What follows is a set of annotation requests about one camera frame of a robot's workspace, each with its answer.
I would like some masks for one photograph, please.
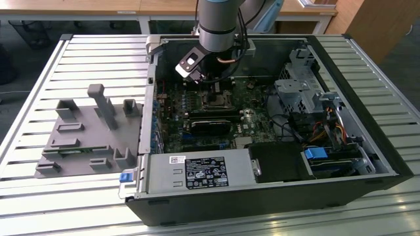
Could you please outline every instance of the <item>sticker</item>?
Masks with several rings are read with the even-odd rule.
[[[186,182],[188,189],[230,186],[224,157],[187,159]]]
[[[170,156],[170,164],[186,163],[186,156]]]
[[[136,14],[135,11],[118,11],[119,14]]]

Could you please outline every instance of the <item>blue tab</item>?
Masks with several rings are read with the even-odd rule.
[[[120,174],[120,183],[132,182],[132,173],[122,173]]]
[[[326,149],[323,147],[311,147],[304,151],[304,155],[307,159],[319,159],[319,158],[328,158]]]

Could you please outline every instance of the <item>green circuit board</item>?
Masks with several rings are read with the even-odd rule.
[[[184,118],[184,113],[206,109],[203,103],[206,92],[186,91],[179,86],[168,91],[166,107],[170,107],[170,111],[166,110],[162,115],[166,153],[183,152],[196,147],[236,149],[235,139],[240,137],[251,137],[254,143],[276,141],[276,134],[263,106],[266,89],[251,85],[252,81],[248,78],[235,79],[234,88],[224,91],[231,96],[231,107],[242,108],[243,118],[232,123],[228,135],[216,137],[194,137],[186,131],[188,119]]]

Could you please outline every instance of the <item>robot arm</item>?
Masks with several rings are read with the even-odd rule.
[[[230,51],[235,45],[239,9],[246,27],[267,32],[275,23],[282,5],[283,0],[202,0],[200,45],[190,51],[176,66],[179,74],[199,83],[207,79],[204,74],[212,71],[204,68],[206,64],[215,64],[220,60],[219,56],[232,54]]]

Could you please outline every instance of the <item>slotted metal platform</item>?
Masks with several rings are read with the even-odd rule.
[[[147,227],[119,198],[119,174],[34,179],[59,99],[94,105],[86,89],[102,83],[114,104],[128,97],[143,103],[146,38],[75,35],[59,42],[0,146],[0,235],[391,235],[420,230],[419,112],[359,46],[342,36],[318,38],[416,174],[407,182],[343,207]],[[335,90],[327,73],[323,78]]]

